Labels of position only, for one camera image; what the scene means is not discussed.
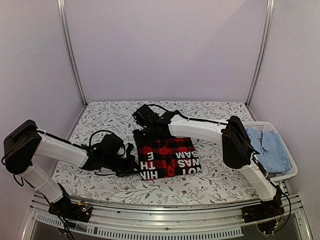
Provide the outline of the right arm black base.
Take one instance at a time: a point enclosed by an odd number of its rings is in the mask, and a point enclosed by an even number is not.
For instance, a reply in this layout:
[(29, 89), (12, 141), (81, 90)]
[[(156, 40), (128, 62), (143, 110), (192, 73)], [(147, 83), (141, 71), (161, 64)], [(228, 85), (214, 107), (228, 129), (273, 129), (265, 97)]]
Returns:
[(256, 222), (284, 214), (281, 198), (261, 201), (259, 204), (245, 206), (241, 209), (245, 223)]

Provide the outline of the red black plaid shirt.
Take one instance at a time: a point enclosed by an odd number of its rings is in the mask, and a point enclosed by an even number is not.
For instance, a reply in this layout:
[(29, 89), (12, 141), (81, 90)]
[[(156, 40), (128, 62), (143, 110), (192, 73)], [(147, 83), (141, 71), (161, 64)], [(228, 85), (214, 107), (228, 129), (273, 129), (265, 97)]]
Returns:
[(202, 172), (198, 153), (189, 137), (166, 137), (155, 141), (133, 131), (137, 146), (138, 170), (142, 181), (172, 178)]

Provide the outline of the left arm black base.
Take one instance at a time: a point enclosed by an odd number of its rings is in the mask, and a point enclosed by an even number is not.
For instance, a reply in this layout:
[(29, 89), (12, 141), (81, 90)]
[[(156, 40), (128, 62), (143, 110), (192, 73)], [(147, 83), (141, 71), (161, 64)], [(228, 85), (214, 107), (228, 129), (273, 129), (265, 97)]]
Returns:
[(62, 198), (56, 203), (50, 203), (48, 212), (64, 219), (88, 223), (92, 215), (92, 205), (84, 200), (74, 203), (66, 191), (62, 191)]

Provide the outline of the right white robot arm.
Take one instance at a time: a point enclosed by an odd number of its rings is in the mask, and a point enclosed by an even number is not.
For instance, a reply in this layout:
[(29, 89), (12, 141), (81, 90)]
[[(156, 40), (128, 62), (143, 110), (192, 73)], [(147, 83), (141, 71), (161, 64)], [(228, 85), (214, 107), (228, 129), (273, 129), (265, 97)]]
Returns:
[(133, 132), (137, 144), (156, 147), (168, 140), (194, 138), (222, 146), (223, 163), (238, 170), (253, 186), (261, 202), (258, 213), (269, 218), (278, 210), (281, 189), (267, 176), (267, 170), (258, 161), (246, 129), (237, 116), (229, 119), (209, 120), (182, 115), (178, 110), (165, 111), (158, 115), (144, 104), (133, 113), (135, 122), (141, 127)]

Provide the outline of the white plastic laundry basket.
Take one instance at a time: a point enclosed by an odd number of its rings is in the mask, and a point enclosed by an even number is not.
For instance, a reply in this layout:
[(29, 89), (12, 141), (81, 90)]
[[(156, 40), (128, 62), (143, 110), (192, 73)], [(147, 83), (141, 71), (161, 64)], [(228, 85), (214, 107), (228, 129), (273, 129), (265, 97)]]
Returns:
[[(247, 131), (247, 128), (250, 127), (254, 130), (258, 130), (258, 131), (262, 131), (262, 132), (269, 132), (271, 130), (274, 130), (276, 133), (279, 134), (279, 132), (277, 131), (277, 129), (275, 128), (275, 126), (270, 123), (270, 122), (266, 122), (266, 121), (244, 121), (243, 122), (243, 125)], [(282, 141), (283, 143), (283, 146), (284, 146), (284, 149), (288, 155), (288, 159), (289, 159), (289, 164), (290, 164), (290, 167), (291, 169), (285, 173), (285, 174), (282, 174), (282, 173), (269, 173), (268, 172), (268, 176), (271, 178), (272, 181), (274, 182), (279, 182), (279, 181), (282, 181), (282, 180), (286, 180), (286, 179), (290, 179), (294, 176), (296, 176), (298, 174), (298, 168), (297, 168), (297, 165), (288, 149), (288, 147), (286, 146), (285, 142), (283, 141), (281, 135), (279, 134), (280, 136), (280, 140)]]

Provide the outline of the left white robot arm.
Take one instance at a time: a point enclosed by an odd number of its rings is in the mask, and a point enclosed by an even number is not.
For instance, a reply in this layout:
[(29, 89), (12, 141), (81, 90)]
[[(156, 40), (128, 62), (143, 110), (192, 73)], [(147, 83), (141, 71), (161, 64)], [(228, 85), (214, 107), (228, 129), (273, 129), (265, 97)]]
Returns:
[(100, 142), (76, 144), (41, 130), (33, 120), (26, 120), (3, 140), (2, 164), (14, 176), (20, 176), (43, 194), (63, 216), (74, 213), (74, 205), (68, 201), (63, 187), (53, 181), (44, 170), (33, 163), (35, 156), (65, 162), (85, 171), (109, 169), (117, 177), (125, 177), (138, 171), (133, 144), (125, 144), (115, 133), (104, 130)]

